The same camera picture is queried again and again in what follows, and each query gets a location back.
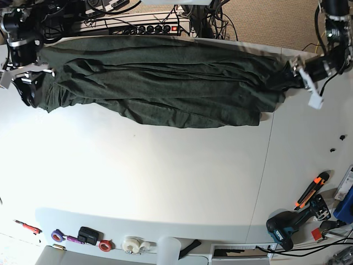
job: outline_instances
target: purple tape roll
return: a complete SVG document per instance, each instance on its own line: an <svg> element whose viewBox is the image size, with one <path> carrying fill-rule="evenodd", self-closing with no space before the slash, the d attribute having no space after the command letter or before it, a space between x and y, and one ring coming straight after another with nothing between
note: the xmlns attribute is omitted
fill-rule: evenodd
<svg viewBox="0 0 353 265"><path fill-rule="evenodd" d="M51 233L51 238L60 243L64 240L64 234L59 229L57 229Z"/></svg>
<svg viewBox="0 0 353 265"><path fill-rule="evenodd" d="M68 241L71 241L71 242L75 242L75 243L79 243L79 244L84 244L84 243L78 241L78 239L75 238L75 237L73 237L73 236L67 236L66 239L67 239Z"/></svg>

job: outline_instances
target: red tag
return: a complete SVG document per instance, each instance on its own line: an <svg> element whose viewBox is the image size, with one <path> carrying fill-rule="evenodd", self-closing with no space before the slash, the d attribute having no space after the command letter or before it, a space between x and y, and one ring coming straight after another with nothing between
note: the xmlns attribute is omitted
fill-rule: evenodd
<svg viewBox="0 0 353 265"><path fill-rule="evenodd" d="M315 241L318 241L319 239L322 239L320 228L316 228L315 230L311 231L311 234L313 235Z"/></svg>

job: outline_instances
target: tape roll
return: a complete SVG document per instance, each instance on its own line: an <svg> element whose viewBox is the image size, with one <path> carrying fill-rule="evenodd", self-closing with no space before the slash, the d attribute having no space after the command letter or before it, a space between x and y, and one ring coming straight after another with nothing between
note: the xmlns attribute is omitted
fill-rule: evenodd
<svg viewBox="0 0 353 265"><path fill-rule="evenodd" d="M99 242L99 249L104 252L111 251L111 242L108 240L102 240Z"/></svg>
<svg viewBox="0 0 353 265"><path fill-rule="evenodd" d="M137 254L140 251L140 243L134 238L126 238L121 247L124 251L132 251L132 253Z"/></svg>
<svg viewBox="0 0 353 265"><path fill-rule="evenodd" d="M56 241L56 242L62 242L64 240L64 234L59 230L55 230L53 231L53 233L51 233L51 238Z"/></svg>

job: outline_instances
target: dark green cloth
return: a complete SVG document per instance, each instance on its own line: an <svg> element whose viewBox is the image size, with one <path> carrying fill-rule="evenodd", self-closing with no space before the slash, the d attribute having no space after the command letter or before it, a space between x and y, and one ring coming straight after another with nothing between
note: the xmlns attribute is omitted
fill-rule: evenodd
<svg viewBox="0 0 353 265"><path fill-rule="evenodd" d="M259 125L285 97L266 80L274 57L155 36L101 36L41 50L56 70L39 107L97 103L140 124L177 128Z"/></svg>

